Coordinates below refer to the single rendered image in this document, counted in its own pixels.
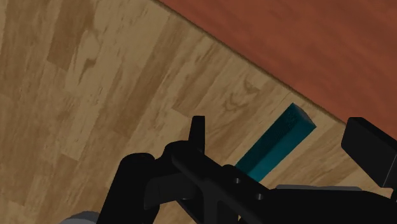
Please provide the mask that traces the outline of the red-brown wooden table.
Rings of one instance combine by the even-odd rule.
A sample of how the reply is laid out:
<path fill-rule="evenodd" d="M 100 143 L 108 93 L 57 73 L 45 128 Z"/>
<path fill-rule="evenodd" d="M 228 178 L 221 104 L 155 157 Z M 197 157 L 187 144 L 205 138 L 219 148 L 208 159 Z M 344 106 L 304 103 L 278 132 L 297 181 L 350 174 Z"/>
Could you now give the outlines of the red-brown wooden table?
<path fill-rule="evenodd" d="M 159 0 L 342 121 L 397 138 L 397 0 Z"/>

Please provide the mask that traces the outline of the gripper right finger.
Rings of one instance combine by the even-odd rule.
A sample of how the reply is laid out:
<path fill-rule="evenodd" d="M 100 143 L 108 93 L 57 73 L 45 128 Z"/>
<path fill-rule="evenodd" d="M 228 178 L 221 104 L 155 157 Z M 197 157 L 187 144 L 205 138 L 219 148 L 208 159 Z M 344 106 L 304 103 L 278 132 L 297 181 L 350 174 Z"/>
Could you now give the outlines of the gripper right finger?
<path fill-rule="evenodd" d="M 397 140 L 363 117 L 347 120 L 341 148 L 381 188 L 397 199 Z"/>

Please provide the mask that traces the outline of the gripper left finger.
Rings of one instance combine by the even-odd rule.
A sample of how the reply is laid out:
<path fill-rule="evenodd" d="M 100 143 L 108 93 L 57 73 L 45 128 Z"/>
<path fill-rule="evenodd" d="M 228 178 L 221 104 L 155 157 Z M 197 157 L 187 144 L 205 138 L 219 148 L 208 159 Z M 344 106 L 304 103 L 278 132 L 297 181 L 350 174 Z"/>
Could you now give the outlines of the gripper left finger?
<path fill-rule="evenodd" d="M 172 201 L 197 224 L 265 224 L 267 189 L 205 156 L 204 145 L 205 118 L 194 116 L 188 140 L 169 143 L 160 158 L 124 157 L 97 224 L 153 224 L 160 205 Z"/>

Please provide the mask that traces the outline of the teal rectangular block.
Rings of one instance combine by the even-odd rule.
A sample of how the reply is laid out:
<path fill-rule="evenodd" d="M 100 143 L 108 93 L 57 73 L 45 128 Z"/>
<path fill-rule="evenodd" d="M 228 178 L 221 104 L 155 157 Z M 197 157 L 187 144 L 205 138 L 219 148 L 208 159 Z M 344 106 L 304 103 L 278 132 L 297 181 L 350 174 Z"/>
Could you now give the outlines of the teal rectangular block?
<path fill-rule="evenodd" d="M 292 103 L 235 166 L 259 182 L 315 128 L 308 114 Z"/>

